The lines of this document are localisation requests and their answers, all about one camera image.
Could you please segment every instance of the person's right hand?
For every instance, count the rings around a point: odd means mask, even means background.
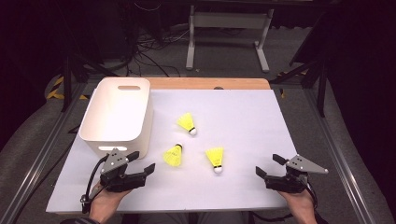
[[[316,224],[314,200],[308,190],[301,193],[287,193],[278,191],[288,203],[289,210],[299,224]]]

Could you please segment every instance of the person's left hand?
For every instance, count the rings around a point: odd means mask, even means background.
[[[102,187],[100,183],[94,186],[99,189]],[[99,223],[106,223],[116,213],[123,197],[131,191],[110,192],[103,189],[92,201],[90,218]]]

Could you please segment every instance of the white desk leg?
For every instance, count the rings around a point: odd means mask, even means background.
[[[190,43],[189,51],[187,52],[187,70],[192,70],[194,65],[194,51],[195,51],[195,40],[194,40],[194,6],[190,8]]]
[[[271,19],[273,18],[274,10],[270,9],[267,13],[267,18],[264,21],[262,26],[262,38],[259,41],[254,42],[256,46],[257,56],[259,56],[260,65],[262,66],[262,71],[264,73],[268,73],[270,68],[268,66],[268,62],[265,59],[264,51],[262,50],[262,46],[264,45],[265,37],[267,37],[268,29],[270,28]]]

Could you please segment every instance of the white plastic bin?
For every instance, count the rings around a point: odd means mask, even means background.
[[[99,157],[114,147],[124,155],[149,148],[153,116],[150,84],[141,77],[106,77],[94,90],[79,136]]]

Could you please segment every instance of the human hand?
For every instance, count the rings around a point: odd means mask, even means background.
[[[102,187],[100,183],[94,186],[99,189]],[[90,218],[101,224],[106,223],[116,213],[123,197],[131,191],[110,192],[103,189],[92,201]]]
[[[314,200],[308,190],[301,193],[287,193],[278,191],[288,203],[289,210],[299,224],[315,224]]]

